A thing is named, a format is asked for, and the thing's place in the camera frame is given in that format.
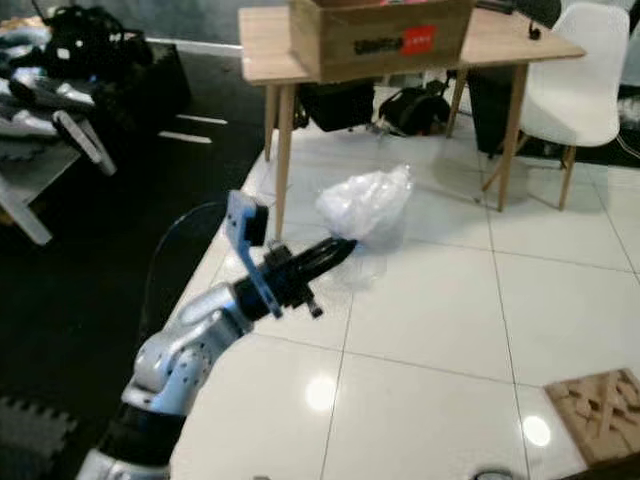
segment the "white plastic bag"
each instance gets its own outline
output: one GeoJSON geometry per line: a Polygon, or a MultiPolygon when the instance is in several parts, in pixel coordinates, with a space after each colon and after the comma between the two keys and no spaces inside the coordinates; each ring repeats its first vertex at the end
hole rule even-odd
{"type": "Polygon", "coordinates": [[[386,256],[402,243],[404,207],[413,184],[407,166],[354,176],[324,190],[316,208],[329,229],[358,247],[336,269],[353,289],[367,288],[386,271],[386,256]]]}
{"type": "Polygon", "coordinates": [[[364,244],[379,244],[380,237],[397,228],[413,185],[409,167],[350,177],[323,191],[316,201],[336,235],[364,244]]]}

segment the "table leg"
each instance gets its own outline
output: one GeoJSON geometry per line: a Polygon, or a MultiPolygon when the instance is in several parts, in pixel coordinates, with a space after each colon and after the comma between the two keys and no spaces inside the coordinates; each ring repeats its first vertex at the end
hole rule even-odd
{"type": "Polygon", "coordinates": [[[276,240],[282,238],[295,96],[296,85],[283,85],[280,88],[280,112],[278,114],[280,135],[278,137],[278,170],[276,176],[276,240]]]}
{"type": "Polygon", "coordinates": [[[11,215],[29,238],[38,245],[51,240],[51,233],[42,222],[11,190],[11,186],[0,176],[0,205],[11,215]]]}
{"type": "Polygon", "coordinates": [[[511,174],[511,161],[516,153],[518,145],[518,132],[520,131],[520,112],[524,99],[524,89],[527,85],[527,71],[529,64],[516,65],[513,75],[513,87],[511,88],[511,106],[509,107],[509,119],[507,131],[504,136],[504,153],[502,154],[502,166],[500,168],[500,193],[498,196],[498,211],[504,209],[509,188],[509,176],[511,174]]]}
{"type": "Polygon", "coordinates": [[[264,158],[267,162],[271,160],[271,137],[273,136],[273,127],[276,124],[279,88],[278,85],[267,85],[264,118],[264,158]]]}
{"type": "Polygon", "coordinates": [[[456,77],[456,87],[453,90],[453,101],[451,102],[451,111],[449,112],[449,120],[447,121],[447,130],[446,135],[447,138],[451,137],[451,133],[453,132],[453,125],[456,123],[456,115],[458,114],[458,109],[460,108],[460,99],[462,98],[462,92],[464,91],[464,85],[467,83],[467,74],[469,70],[466,68],[461,68],[458,70],[458,74],[456,77]]]}

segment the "robotic arm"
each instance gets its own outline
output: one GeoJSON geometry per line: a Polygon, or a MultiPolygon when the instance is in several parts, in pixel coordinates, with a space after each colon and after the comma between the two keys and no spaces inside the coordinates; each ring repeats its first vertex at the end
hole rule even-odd
{"type": "Polygon", "coordinates": [[[230,193],[226,233],[248,277],[200,295],[144,343],[119,411],[78,480],[168,480],[182,426],[225,350],[270,312],[280,317],[282,307],[306,303],[314,318],[322,315],[308,283],[340,264],[356,242],[328,238],[297,256],[277,245],[256,266],[249,248],[264,243],[267,217],[267,207],[230,193]]]}

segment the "black cable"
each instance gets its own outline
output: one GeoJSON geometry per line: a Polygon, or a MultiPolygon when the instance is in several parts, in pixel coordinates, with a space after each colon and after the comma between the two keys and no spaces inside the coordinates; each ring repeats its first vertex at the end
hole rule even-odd
{"type": "Polygon", "coordinates": [[[202,205],[198,205],[197,207],[192,208],[187,213],[180,216],[177,220],[175,220],[169,228],[164,232],[164,235],[156,245],[155,250],[153,251],[153,255],[151,256],[151,260],[149,261],[149,267],[147,268],[147,276],[144,282],[144,296],[142,299],[142,315],[140,319],[140,327],[138,329],[138,346],[140,346],[146,337],[151,333],[148,330],[151,328],[151,315],[149,312],[149,297],[151,294],[151,283],[153,278],[153,272],[156,267],[156,260],[158,259],[158,255],[162,251],[165,246],[167,239],[169,236],[187,219],[191,218],[195,213],[203,210],[205,208],[218,207],[220,206],[220,202],[206,202],[202,205]]]}
{"type": "Polygon", "coordinates": [[[40,17],[40,20],[42,20],[42,23],[44,23],[46,25],[47,21],[45,20],[44,15],[42,14],[42,10],[40,10],[40,6],[36,2],[36,0],[31,0],[31,5],[33,5],[34,10],[36,11],[38,16],[40,17]]]}

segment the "cardboard piece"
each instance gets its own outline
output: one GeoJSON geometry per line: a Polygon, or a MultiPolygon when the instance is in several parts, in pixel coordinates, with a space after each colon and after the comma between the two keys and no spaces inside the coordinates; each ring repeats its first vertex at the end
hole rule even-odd
{"type": "Polygon", "coordinates": [[[585,462],[640,452],[640,382],[629,369],[545,387],[585,462]]]}

